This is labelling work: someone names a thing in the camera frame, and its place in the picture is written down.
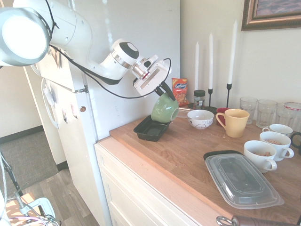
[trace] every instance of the red cup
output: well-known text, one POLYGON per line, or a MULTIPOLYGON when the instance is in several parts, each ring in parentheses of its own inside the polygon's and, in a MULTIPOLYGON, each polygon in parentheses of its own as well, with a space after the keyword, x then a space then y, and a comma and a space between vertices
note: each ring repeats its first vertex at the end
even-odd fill
MULTIPOLYGON (((230 109, 230 108, 227 108, 227 107, 221 107, 221 108, 218 108, 218 109, 216 110, 216 112, 217 112, 217 113, 225 113, 225 111, 227 111, 228 109, 230 109)), ((218 115, 218 118, 221 120, 221 122, 222 122, 224 125, 226 125, 226 120, 225 120, 225 117, 224 117, 224 116, 218 115)), ((216 120, 216 124, 217 124, 218 126, 222 126, 217 120, 216 120)))

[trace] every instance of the white refrigerator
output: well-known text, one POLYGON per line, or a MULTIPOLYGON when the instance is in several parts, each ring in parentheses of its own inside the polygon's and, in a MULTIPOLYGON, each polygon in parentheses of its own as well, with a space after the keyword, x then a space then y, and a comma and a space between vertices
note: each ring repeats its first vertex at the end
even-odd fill
MULTIPOLYGON (((110 46, 123 38, 133 43, 140 55, 171 58, 172 73, 180 77, 180 0, 61 0, 90 23, 92 60, 101 63, 110 46)), ((122 99, 102 89, 95 81, 51 53, 37 63, 49 117, 58 128, 75 187, 101 226, 110 226, 94 144, 109 131, 146 117, 158 99, 153 93, 140 99, 122 99)), ((102 84, 126 97, 139 96, 133 87, 134 75, 127 73, 118 85, 102 84)))

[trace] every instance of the black plastic container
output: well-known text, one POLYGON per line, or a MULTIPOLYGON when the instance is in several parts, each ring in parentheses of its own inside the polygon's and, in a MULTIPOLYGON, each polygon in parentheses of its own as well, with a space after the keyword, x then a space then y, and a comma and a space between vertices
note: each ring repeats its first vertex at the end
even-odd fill
POLYGON ((168 123, 161 123, 153 121, 151 116, 147 116, 138 126, 135 127, 134 132, 141 140, 158 141, 165 133, 169 126, 168 123))

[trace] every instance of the white candle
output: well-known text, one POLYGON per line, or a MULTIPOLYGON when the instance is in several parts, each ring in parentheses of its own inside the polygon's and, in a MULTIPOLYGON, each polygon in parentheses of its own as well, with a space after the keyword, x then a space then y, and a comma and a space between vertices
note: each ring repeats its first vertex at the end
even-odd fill
POLYGON ((209 89, 213 89, 213 35, 209 36, 209 89))
POLYGON ((196 44, 196 57, 195 57, 195 72, 194 72, 194 90, 198 90, 198 61, 199 61, 199 44, 196 44))
POLYGON ((236 38, 237 38, 237 27, 238 27, 237 21, 235 20, 235 23, 233 25, 232 47, 231 47, 231 56, 230 56, 228 84, 232 84, 234 58, 235 58, 235 47, 236 47, 236 38))

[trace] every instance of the refrigerator handle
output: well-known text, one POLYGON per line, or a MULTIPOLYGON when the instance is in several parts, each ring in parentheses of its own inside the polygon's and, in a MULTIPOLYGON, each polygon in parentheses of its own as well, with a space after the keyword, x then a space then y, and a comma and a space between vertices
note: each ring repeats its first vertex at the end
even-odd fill
POLYGON ((34 71, 38 76, 42 77, 41 72, 38 70, 38 68, 36 68, 35 65, 31 65, 31 67, 32 67, 33 71, 34 71))
POLYGON ((54 125, 54 127, 56 127, 58 129, 58 124, 57 122, 52 118, 52 115, 50 113, 50 109, 48 107, 48 103, 46 102, 46 99, 45 99, 45 93, 44 93, 44 87, 46 85, 46 80, 43 78, 42 79, 42 84, 41 84, 41 91, 42 91, 42 96, 43 96, 43 100, 44 100, 44 104, 45 104, 45 107, 46 107, 46 110, 47 110, 47 113, 48 113, 48 116, 52 122, 52 124, 54 125))

